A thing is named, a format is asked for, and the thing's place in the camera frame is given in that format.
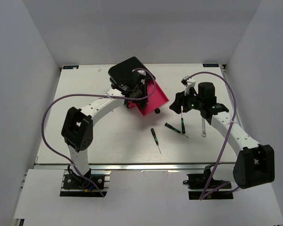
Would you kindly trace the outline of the black drawer cabinet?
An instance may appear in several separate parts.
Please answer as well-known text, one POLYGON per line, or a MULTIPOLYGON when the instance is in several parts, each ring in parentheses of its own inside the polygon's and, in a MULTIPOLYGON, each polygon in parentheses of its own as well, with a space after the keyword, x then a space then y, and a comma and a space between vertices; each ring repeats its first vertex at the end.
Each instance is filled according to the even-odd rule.
POLYGON ((140 68, 148 69, 137 57, 133 56, 121 63, 112 66, 108 70, 108 75, 110 76, 111 83, 117 83, 125 79, 129 79, 134 69, 140 68))

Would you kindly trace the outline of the pink top drawer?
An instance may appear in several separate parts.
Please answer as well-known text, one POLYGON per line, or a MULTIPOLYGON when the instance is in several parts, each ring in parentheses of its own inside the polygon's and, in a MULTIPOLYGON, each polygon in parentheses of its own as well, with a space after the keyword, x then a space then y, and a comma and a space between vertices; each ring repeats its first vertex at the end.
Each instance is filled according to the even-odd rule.
POLYGON ((132 103, 129 102, 127 105, 127 108, 134 108, 136 107, 140 114, 142 116, 146 116, 152 112, 154 112, 156 109, 159 109, 163 105, 165 105, 167 102, 169 102, 168 97, 164 93, 163 89, 158 85, 157 82, 155 82, 156 88, 154 93, 148 98, 148 102, 145 105, 145 108, 142 109, 141 103, 132 103))

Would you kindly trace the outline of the silver wrench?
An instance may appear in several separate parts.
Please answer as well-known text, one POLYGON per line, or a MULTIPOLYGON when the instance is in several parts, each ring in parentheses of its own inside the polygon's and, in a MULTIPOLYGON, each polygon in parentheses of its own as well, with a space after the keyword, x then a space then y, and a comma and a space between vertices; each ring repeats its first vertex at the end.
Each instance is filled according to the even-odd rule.
POLYGON ((202 136, 206 137, 206 120, 204 118, 202 118, 202 136))

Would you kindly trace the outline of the small green black screwdriver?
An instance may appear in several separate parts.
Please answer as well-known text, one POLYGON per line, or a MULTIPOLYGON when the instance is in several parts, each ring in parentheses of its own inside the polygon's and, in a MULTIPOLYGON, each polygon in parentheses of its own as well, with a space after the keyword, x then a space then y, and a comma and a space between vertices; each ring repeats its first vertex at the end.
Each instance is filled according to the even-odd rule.
POLYGON ((158 147, 159 153, 162 154, 162 153, 161 153, 161 150, 160 150, 160 147, 159 147, 159 142, 158 142, 158 139, 157 139, 155 130, 154 130, 153 128, 151 128, 150 131, 151 131, 151 134, 152 134, 152 136, 153 136, 153 138, 154 138, 155 144, 156 144, 156 146, 158 147))

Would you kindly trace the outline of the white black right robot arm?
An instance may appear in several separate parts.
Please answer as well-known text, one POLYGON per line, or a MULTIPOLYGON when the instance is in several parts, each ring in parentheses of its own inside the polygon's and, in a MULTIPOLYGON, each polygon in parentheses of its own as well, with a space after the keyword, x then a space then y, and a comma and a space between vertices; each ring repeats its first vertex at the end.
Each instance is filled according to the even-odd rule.
POLYGON ((175 95, 169 107, 175 113, 197 110, 209 125, 215 128, 234 150, 235 164, 220 164, 205 170, 204 184, 216 187, 220 181, 234 182, 241 189, 271 183, 275 179, 275 152, 270 145, 262 145, 234 123, 228 108, 217 102, 215 86, 202 82, 195 89, 189 85, 175 95))

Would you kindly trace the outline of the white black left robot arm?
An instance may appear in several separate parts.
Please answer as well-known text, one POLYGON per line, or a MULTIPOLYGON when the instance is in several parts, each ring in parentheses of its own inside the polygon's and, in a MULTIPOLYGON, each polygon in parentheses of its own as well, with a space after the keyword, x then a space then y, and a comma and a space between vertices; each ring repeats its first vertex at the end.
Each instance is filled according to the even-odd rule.
POLYGON ((104 95, 81 108, 71 107, 66 115, 61 135, 70 151, 71 172, 80 188, 90 183, 91 169, 87 149, 93 140, 93 127, 108 113, 122 106, 125 101, 143 101, 149 97, 147 88, 153 75, 141 68, 134 69, 129 79, 118 81, 104 95))

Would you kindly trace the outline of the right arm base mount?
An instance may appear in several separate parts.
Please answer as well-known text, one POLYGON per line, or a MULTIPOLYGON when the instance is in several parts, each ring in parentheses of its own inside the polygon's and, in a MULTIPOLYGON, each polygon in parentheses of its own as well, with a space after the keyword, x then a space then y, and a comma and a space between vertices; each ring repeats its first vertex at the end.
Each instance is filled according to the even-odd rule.
MULTIPOLYGON (((206 168, 203 173, 191 173, 187 174, 187 180, 183 181, 183 184, 188 187, 189 200, 199 200, 202 190, 205 188, 206 182, 211 174, 211 171, 206 168)), ((211 179, 206 192, 221 186, 225 181, 211 179)), ((222 188, 209 194, 203 200, 232 200, 233 193, 231 192, 232 185, 229 183, 222 188)))

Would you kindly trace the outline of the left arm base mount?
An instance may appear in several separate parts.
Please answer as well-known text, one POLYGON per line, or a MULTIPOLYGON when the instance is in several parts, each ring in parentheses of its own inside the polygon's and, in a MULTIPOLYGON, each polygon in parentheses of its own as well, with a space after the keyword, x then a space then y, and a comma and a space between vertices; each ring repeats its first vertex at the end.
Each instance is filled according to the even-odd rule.
POLYGON ((106 196, 109 188, 110 173, 96 171, 90 175, 90 181, 85 179, 78 180, 67 170, 64 171, 62 178, 60 197, 99 197, 106 196))

